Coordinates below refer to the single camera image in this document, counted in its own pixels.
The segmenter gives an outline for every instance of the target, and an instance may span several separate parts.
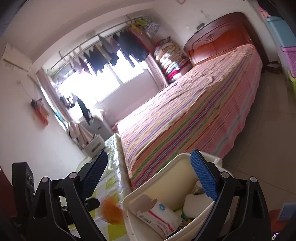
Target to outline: green patterned sheet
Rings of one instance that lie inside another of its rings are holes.
[[[131,193],[131,183],[128,177],[124,154],[121,146],[120,137],[117,133],[105,141],[105,151],[108,154],[107,167],[92,195],[102,202],[107,195],[113,196],[122,207],[123,199]],[[91,158],[83,160],[77,167],[78,172],[85,163],[91,162]],[[62,206],[66,205],[65,199],[62,199]],[[123,224],[109,224],[104,221],[100,207],[90,212],[98,228],[108,241],[129,241],[126,229]],[[69,225],[71,233],[79,237],[74,224]]]

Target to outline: tissue box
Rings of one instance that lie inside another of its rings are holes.
[[[157,199],[152,200],[145,194],[133,201],[129,209],[139,219],[153,228],[163,239],[174,235],[185,225],[184,220],[179,218],[163,203]]]

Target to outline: green plastic basket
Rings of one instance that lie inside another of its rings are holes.
[[[296,78],[294,78],[291,74],[291,71],[289,70],[289,78],[292,82],[292,86],[293,86],[293,90],[294,90],[294,96],[295,96],[295,99],[296,99]]]

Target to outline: storage bin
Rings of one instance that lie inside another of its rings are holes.
[[[285,20],[279,17],[270,17],[266,19],[267,26],[272,37],[279,41],[283,47],[296,46],[296,37]]]
[[[203,157],[213,162],[219,170],[227,171],[222,168],[222,159],[213,155],[201,152]],[[190,155],[182,153],[176,156],[155,176],[150,178],[146,183],[133,191],[123,200],[123,216],[126,231],[131,241],[162,241],[162,237],[158,235],[146,223],[132,214],[129,205],[140,197],[142,194],[148,195],[150,198],[158,198],[168,208],[176,211],[183,208],[185,197],[191,193],[196,181],[198,180],[191,164]],[[188,241],[197,233],[203,221],[207,217],[213,202],[190,224],[182,230],[166,239],[166,241]]]
[[[294,78],[292,75],[291,75],[291,72],[289,71],[289,78],[292,82],[292,86],[293,86],[293,90],[294,90],[294,96],[295,96],[295,99],[296,99],[296,78]]]
[[[296,47],[281,47],[281,50],[286,54],[292,76],[296,77]]]

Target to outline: mattress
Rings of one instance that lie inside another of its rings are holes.
[[[132,189],[194,149],[224,157],[254,101],[262,61],[253,45],[195,66],[118,123]]]
[[[105,151],[108,154],[108,164],[92,197],[102,202],[106,196],[113,196],[117,205],[122,208],[123,199],[131,193],[131,183],[126,170],[123,150],[118,134],[114,134],[106,140],[105,146]],[[87,162],[91,162],[91,159],[88,158],[81,162],[76,172]],[[66,205],[65,198],[61,199],[61,204],[62,206]],[[110,224],[105,222],[100,207],[90,211],[90,215],[108,241],[129,241],[124,223]],[[69,225],[69,229],[73,235],[80,237],[74,224]]]

